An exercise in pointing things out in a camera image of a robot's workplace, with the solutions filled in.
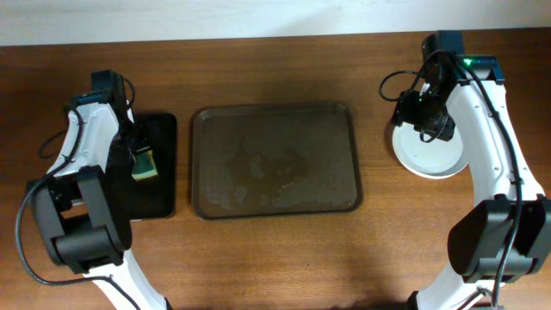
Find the green yellow sponge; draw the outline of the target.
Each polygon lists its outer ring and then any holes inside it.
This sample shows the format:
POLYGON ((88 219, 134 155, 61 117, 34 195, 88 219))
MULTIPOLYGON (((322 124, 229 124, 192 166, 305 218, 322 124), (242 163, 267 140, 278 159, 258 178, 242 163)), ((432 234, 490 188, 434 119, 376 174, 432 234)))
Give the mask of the green yellow sponge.
POLYGON ((158 175, 158 169, 151 149, 134 153, 131 175, 136 181, 145 180, 158 175))

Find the white plate top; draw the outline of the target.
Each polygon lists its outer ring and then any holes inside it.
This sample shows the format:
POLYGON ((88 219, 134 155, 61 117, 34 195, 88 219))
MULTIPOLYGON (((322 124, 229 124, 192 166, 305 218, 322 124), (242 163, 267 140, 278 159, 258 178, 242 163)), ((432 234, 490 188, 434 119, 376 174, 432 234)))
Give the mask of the white plate top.
POLYGON ((454 131, 450 141, 435 139, 425 143, 413 125, 395 127, 392 146, 396 158, 413 174, 428 179, 452 177, 467 167, 461 135, 454 131))

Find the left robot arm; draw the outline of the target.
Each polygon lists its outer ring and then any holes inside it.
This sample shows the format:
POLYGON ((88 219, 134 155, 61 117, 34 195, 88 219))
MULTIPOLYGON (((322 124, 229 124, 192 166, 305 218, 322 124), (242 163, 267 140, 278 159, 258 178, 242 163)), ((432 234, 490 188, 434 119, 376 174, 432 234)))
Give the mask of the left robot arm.
POLYGON ((177 121, 135 115, 134 99, 126 77, 94 72, 90 91, 71 99, 63 145, 28 183, 22 209, 53 263, 72 271, 70 284, 95 284, 119 309, 167 309, 132 252, 131 224, 174 214, 177 121))

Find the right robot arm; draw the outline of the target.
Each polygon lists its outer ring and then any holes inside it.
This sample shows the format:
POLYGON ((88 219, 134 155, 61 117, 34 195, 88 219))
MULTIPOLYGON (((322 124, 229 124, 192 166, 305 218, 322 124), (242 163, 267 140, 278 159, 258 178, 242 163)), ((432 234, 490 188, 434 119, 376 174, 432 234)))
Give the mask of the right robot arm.
POLYGON ((550 200, 531 173, 507 110, 497 59, 468 55, 461 33, 422 44, 423 64, 395 99, 397 159, 414 174, 443 179, 469 169, 473 209, 449 232, 449 261, 410 309, 468 309, 543 266, 550 252, 550 200))

